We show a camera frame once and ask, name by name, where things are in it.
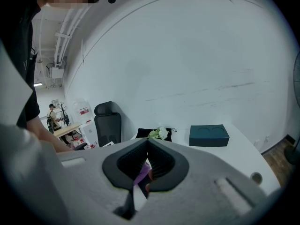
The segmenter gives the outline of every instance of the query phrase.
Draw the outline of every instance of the dark green box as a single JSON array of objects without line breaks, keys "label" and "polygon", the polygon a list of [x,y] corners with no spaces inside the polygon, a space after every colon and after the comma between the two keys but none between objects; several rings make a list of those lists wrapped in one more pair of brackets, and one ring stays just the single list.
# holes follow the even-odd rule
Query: dark green box
[{"label": "dark green box", "polygon": [[191,126],[189,145],[197,147],[225,147],[229,135],[225,127],[220,125]]}]

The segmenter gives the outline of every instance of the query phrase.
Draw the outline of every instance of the office chair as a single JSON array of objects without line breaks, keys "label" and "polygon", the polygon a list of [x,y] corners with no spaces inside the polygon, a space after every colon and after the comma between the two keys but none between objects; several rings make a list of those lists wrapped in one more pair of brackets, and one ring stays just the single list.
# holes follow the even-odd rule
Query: office chair
[{"label": "office chair", "polygon": [[109,142],[121,142],[121,115],[111,110],[112,102],[99,104],[95,107],[95,125],[100,147]]}]

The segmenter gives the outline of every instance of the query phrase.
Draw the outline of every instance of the white device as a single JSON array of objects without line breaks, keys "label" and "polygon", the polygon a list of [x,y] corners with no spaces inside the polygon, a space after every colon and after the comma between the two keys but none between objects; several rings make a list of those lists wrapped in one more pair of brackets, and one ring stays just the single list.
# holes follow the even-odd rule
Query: white device
[{"label": "white device", "polygon": [[99,147],[98,144],[98,135],[94,121],[90,121],[88,123],[82,124],[79,126],[80,131],[82,133],[82,137],[84,141],[89,145],[95,145],[95,147]]}]

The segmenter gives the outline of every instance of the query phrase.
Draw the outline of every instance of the person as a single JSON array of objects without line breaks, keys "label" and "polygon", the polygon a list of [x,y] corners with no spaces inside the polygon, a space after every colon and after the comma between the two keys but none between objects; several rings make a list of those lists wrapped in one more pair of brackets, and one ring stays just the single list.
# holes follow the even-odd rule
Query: person
[{"label": "person", "polygon": [[31,21],[46,4],[68,7],[70,4],[96,1],[98,0],[13,0],[9,4],[1,4],[3,8],[1,15],[6,22],[1,25],[0,38],[15,68],[32,89],[32,95],[18,119],[17,126],[34,133],[39,140],[51,142],[56,152],[71,151],[71,149],[50,133],[38,117],[40,111],[34,89],[37,54],[30,59],[33,34]]},{"label": "person", "polygon": [[[49,111],[48,111],[48,113],[47,113],[47,116],[48,116],[48,117],[51,117],[51,118],[52,118],[52,122],[53,122],[53,125],[52,125],[51,129],[49,129],[49,131],[50,131],[51,133],[54,133],[55,131],[61,129],[61,125],[60,125],[58,122],[59,122],[59,121],[62,121],[62,119],[56,118],[56,114],[55,114],[55,112],[53,111],[54,108],[55,108],[55,107],[54,107],[53,104],[49,104]],[[70,146],[71,143],[69,143],[69,142],[67,141],[67,139],[66,139],[65,136],[61,136],[60,138],[64,141],[64,143],[65,143],[67,146]]]}]

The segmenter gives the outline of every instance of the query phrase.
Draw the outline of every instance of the man in white shirt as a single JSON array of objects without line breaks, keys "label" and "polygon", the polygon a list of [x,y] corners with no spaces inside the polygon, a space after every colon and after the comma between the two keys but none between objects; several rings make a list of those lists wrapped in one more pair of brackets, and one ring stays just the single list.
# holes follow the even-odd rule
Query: man in white shirt
[{"label": "man in white shirt", "polygon": [[[49,131],[51,132],[51,133],[54,133],[55,131],[57,131],[57,130],[59,130],[59,129],[61,129],[61,126],[60,126],[60,124],[58,123],[59,121],[62,121],[62,119],[58,119],[58,118],[56,118],[56,114],[55,114],[55,112],[53,111],[53,109],[54,109],[54,105],[53,104],[50,104],[49,105],[49,111],[48,111],[48,117],[51,117],[52,118],[52,122],[54,123],[53,124],[53,130],[52,129],[49,129]],[[64,141],[64,143],[66,144],[66,145],[70,145],[70,143],[66,140],[66,137],[65,136],[62,136],[62,137],[60,137],[63,141]]]}]

